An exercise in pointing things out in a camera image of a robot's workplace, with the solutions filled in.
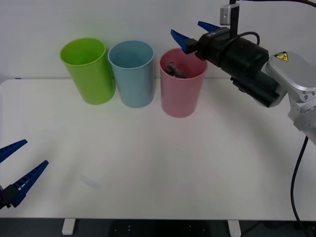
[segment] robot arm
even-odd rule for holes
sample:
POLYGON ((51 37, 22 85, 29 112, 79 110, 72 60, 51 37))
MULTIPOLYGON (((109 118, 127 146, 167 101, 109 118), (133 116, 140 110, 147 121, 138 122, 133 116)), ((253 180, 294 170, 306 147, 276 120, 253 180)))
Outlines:
POLYGON ((316 71, 299 55, 280 52, 269 57, 260 47, 256 32, 237 34, 239 3, 231 0, 221 7, 221 25, 199 22, 208 33, 199 41, 172 30, 171 34, 183 51, 195 52, 231 76, 233 85, 265 107, 277 106, 286 94, 290 100, 289 118, 294 126, 316 144, 316 71), (242 38, 255 35, 257 43, 242 38))

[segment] blue cup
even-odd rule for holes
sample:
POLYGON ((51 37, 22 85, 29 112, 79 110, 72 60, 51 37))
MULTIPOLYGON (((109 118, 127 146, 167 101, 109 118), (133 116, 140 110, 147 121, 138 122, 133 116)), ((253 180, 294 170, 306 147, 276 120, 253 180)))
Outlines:
POLYGON ((122 102, 131 108, 148 105, 154 98, 154 51, 136 40, 115 45, 108 54, 122 102))

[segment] table leg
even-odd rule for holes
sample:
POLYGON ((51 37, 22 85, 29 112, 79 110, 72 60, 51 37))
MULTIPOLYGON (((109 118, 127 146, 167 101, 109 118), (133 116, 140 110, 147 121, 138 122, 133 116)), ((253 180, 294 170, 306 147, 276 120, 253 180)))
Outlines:
POLYGON ((63 235, 72 235, 74 233, 76 219, 67 218, 64 221, 62 233, 63 235))
POLYGON ((228 228, 231 237, 241 237, 239 221, 228 221, 228 228))

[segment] blue plastic jaw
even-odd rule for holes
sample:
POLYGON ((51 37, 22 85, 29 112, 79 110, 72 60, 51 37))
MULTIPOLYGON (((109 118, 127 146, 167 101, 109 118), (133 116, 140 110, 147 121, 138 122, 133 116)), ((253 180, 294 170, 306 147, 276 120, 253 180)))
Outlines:
POLYGON ((14 207, 17 207, 21 203, 21 201, 25 198, 26 193, 30 190, 30 188, 33 186, 33 184, 36 182, 36 180, 43 173, 47 166, 48 161, 45 160, 39 166, 34 168, 31 172, 29 172, 13 184, 13 186, 15 186, 19 190, 19 193, 12 201, 12 205, 14 207))
MULTIPOLYGON (((202 21, 199 21, 198 25, 201 26, 203 29, 207 30, 208 32, 213 32, 220 28, 218 26, 214 26, 212 24, 202 21)), ((175 30, 171 30, 171 35, 174 38, 174 40, 180 45, 183 52, 185 52, 186 54, 197 51, 198 41, 196 41, 195 39, 184 36, 176 32, 175 30)))
MULTIPOLYGON (((27 144, 27 140, 22 140, 16 143, 13 143, 9 146, 6 146, 2 149, 0 149, 0 163, 7 159, 10 155, 12 155, 14 152, 16 152, 18 149, 20 149, 22 146, 27 144)), ((25 198, 26 193, 30 190, 30 188, 33 186, 33 184, 36 182, 36 180, 39 178, 39 176, 43 173, 45 168, 48 165, 48 161, 42 162, 39 166, 34 168, 31 172, 23 176, 21 179, 16 181, 14 184, 9 185, 4 190, 0 190, 0 192, 6 192, 6 196, 10 195, 12 196, 13 200, 9 198, 9 201, 7 200, 7 203, 2 203, 6 205, 7 207, 10 207, 12 204, 14 207, 17 207, 21 201, 25 198)))
POLYGON ((203 22, 203 21, 199 21, 197 23, 198 26, 201 26, 203 29, 205 29, 207 32, 213 32, 217 29, 219 29, 220 27, 218 26, 215 26, 215 25, 212 25, 212 24, 209 24, 209 23, 206 23, 206 22, 203 22))
POLYGON ((180 45, 183 52, 186 54, 194 52, 194 43, 197 43, 195 39, 191 39, 189 37, 186 37, 175 30, 171 30, 171 35, 174 38, 174 40, 180 45))
POLYGON ((7 159, 10 155, 15 153, 18 149, 23 147, 25 144, 27 144, 27 140, 21 140, 19 142, 13 143, 11 145, 8 145, 6 147, 3 147, 0 149, 0 163, 7 159))

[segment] green cup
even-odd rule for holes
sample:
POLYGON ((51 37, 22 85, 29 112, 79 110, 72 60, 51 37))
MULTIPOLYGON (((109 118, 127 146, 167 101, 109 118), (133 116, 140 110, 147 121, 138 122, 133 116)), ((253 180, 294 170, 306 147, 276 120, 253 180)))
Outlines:
POLYGON ((115 84, 106 48, 100 40, 76 39, 62 48, 60 58, 85 102, 99 105, 113 97, 115 84))

